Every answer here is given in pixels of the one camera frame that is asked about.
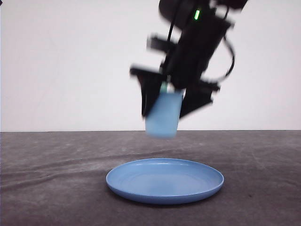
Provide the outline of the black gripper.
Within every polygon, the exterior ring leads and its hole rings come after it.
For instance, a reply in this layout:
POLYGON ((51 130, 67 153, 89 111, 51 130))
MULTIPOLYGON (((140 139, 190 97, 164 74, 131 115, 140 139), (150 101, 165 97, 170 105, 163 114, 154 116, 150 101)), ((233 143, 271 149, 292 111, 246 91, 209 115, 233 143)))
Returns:
POLYGON ((203 85, 218 90, 216 82, 201 81, 202 73, 231 24, 218 17, 213 8, 197 7, 188 16, 177 43, 152 36, 147 47, 165 52, 166 58, 158 72, 132 66, 130 75, 136 76, 141 86, 142 117, 147 117, 154 106, 162 82, 169 80, 176 89, 186 89, 180 119, 212 102, 212 90, 189 89, 203 85))

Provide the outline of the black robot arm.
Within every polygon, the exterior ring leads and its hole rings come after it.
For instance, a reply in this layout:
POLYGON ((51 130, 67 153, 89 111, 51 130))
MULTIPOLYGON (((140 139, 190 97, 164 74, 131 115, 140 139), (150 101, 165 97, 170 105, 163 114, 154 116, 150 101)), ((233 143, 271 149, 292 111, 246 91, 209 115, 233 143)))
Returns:
POLYGON ((227 30, 232 23, 226 17, 216 15, 216 8, 208 0, 161 0, 160 14, 174 27, 181 30, 177 43, 154 35, 148 38, 147 47, 166 54, 159 71, 149 71, 131 66, 130 75, 136 76, 141 87, 142 117, 146 118, 159 97, 163 82, 170 81, 175 89, 185 89, 180 117, 183 117, 212 102, 211 95, 219 91, 219 82, 228 77, 230 68, 224 76, 209 82, 201 79, 216 48, 223 40, 235 60, 234 49, 226 39, 227 30))

